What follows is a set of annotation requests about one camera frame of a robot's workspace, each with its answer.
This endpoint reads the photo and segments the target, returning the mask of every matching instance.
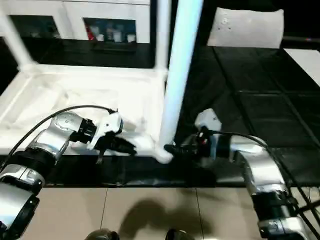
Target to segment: black cable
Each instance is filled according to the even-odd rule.
[[[291,174],[290,170],[287,168],[287,166],[284,164],[284,162],[278,158],[269,148],[269,146],[267,144],[265,144],[263,141],[255,138],[254,136],[250,136],[247,134],[242,134],[242,133],[238,133],[238,132],[227,132],[227,131],[214,131],[214,130],[209,130],[209,133],[211,135],[213,134],[221,134],[221,135],[229,135],[229,136],[240,136],[240,137],[244,137],[247,139],[250,139],[256,143],[258,143],[261,147],[265,148],[266,151],[270,154],[270,156],[273,158],[273,160],[275,161],[275,163],[289,176],[289,178],[291,179],[293,185],[298,189],[299,193],[301,194],[302,198],[304,199],[304,201],[306,202],[306,205],[310,208],[312,215],[314,216],[316,222],[318,223],[318,225],[320,226],[320,218],[319,215],[317,214],[317,212],[315,211],[315,208],[311,206],[311,202],[309,201],[308,197],[306,196],[305,192],[302,190],[302,187],[300,186],[300,184],[297,182],[296,178]],[[299,213],[301,218],[304,220],[304,222],[306,223],[306,225],[310,228],[310,230],[312,231],[312,233],[315,235],[315,237],[320,240],[320,234],[317,232],[317,230],[315,229],[315,227],[310,223],[310,221],[307,219],[307,217],[305,216],[305,214],[303,212]]]
[[[30,131],[28,131],[17,143],[16,145],[14,145],[14,147],[11,149],[11,151],[8,153],[6,159],[3,161],[3,163],[0,166],[0,172],[3,170],[4,166],[6,165],[6,163],[8,162],[8,159],[15,153],[15,151],[17,150],[17,148],[23,143],[24,140],[26,140],[27,137],[29,137],[37,128],[39,128],[42,124],[44,124],[46,121],[54,118],[55,116],[69,111],[69,110],[73,110],[73,109],[83,109],[83,108],[93,108],[93,109],[103,109],[103,110],[107,110],[109,114],[115,113],[116,111],[104,107],[104,106],[98,106],[98,105],[78,105],[78,106],[70,106],[70,107],[66,107],[64,109],[61,109],[59,111],[56,111],[55,113],[47,116],[46,118],[44,118],[43,120],[41,120],[38,124],[36,124]]]
[[[311,201],[311,196],[310,196],[310,193],[311,193],[311,189],[312,189],[313,187],[309,187],[308,188],[308,199],[309,199],[309,201],[310,201],[310,203],[312,203],[312,201]],[[318,187],[316,187],[316,189],[318,190],[318,194],[319,194],[319,197],[320,197],[320,189],[318,188]]]

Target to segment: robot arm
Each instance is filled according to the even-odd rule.
[[[201,112],[195,126],[199,132],[182,146],[166,145],[165,149],[174,155],[191,155],[197,159],[228,158],[242,169],[262,238],[310,239],[304,222],[295,211],[297,201],[289,195],[279,167],[265,147],[244,136],[212,135],[212,131],[221,128],[212,109]]]
[[[89,119],[74,112],[63,112],[54,117],[49,127],[41,131],[24,151],[17,151],[0,172],[0,239],[21,237],[39,204],[36,197],[69,142],[90,143],[90,149],[99,149],[99,142],[115,151],[131,152],[134,146],[118,144],[123,120],[119,113],[107,115],[98,127]]]
[[[223,153],[219,153],[219,145],[227,141],[229,151],[224,152],[227,148],[223,147]],[[264,147],[251,139],[234,135],[220,136],[216,150],[217,156],[227,154],[232,162],[240,165],[262,238],[309,239],[304,222],[294,208],[297,201],[289,196],[278,165]]]

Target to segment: red object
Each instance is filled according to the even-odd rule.
[[[85,25],[85,30],[86,30],[86,34],[88,35],[88,38],[90,41],[96,39],[94,34],[92,33],[92,31],[90,30],[90,28],[87,25]]]

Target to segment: cabinet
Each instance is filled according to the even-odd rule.
[[[77,40],[150,42],[150,6],[144,4],[63,2]]]
[[[4,0],[3,7],[22,37],[150,42],[150,0]]]
[[[61,1],[4,0],[3,7],[22,37],[74,38]]]

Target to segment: white fabric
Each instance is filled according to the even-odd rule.
[[[284,11],[259,12],[218,7],[207,45],[279,48],[284,34]]]

